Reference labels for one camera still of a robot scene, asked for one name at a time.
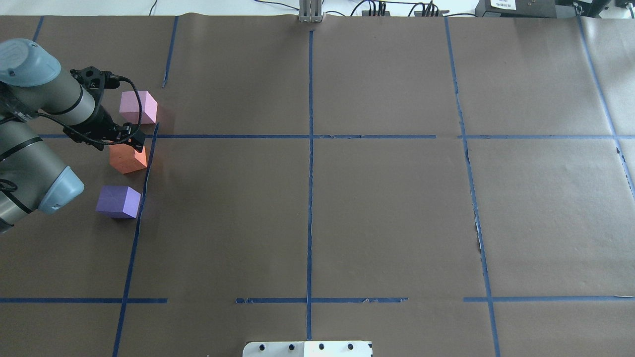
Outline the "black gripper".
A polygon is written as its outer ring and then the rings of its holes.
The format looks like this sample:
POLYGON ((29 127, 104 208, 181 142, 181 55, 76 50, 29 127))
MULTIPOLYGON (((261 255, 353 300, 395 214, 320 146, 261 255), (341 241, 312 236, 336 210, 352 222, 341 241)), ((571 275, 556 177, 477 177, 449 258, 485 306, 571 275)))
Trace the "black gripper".
POLYGON ((76 143, 91 145, 98 151, 103 151, 107 145, 124 144, 142 152, 146 139, 139 124, 115 124, 102 106, 90 118, 64 128, 63 132, 76 143))

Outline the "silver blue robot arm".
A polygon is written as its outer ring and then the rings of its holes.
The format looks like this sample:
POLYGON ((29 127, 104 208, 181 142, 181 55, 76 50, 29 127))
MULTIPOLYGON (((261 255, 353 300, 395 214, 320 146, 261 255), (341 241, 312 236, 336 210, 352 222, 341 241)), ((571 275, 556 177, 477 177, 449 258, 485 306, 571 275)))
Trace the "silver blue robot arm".
POLYGON ((30 213, 47 214, 73 201, 84 183, 34 131, 46 118, 77 144, 98 151, 129 145, 143 151, 141 118, 119 125, 102 106, 105 90, 131 79, 95 67, 66 71, 38 43, 24 38, 0 45, 0 227, 6 233, 30 213))

